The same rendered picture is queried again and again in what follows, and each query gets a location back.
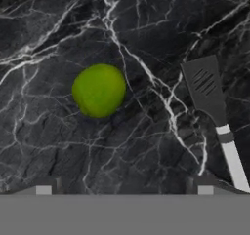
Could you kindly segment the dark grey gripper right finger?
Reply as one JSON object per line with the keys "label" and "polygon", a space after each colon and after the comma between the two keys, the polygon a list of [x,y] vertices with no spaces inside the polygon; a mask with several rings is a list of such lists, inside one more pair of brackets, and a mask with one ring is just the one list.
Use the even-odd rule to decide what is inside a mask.
{"label": "dark grey gripper right finger", "polygon": [[191,176],[187,180],[188,195],[230,195],[243,194],[231,185],[228,185],[213,176]]}

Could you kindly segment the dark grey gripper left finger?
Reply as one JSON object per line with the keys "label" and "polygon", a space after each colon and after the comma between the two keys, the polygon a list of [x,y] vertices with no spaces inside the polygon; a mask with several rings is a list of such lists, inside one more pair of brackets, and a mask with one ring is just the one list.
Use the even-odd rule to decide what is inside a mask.
{"label": "dark grey gripper left finger", "polygon": [[10,190],[15,195],[57,195],[61,192],[62,179],[60,177],[40,177],[19,190]]}

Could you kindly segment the green lime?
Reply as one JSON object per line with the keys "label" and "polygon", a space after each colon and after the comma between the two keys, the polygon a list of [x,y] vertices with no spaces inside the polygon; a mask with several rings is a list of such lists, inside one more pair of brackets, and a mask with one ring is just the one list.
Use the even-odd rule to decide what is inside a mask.
{"label": "green lime", "polygon": [[80,111],[89,117],[113,114],[126,94],[123,73],[110,64],[94,64],[82,71],[72,84],[72,97]]}

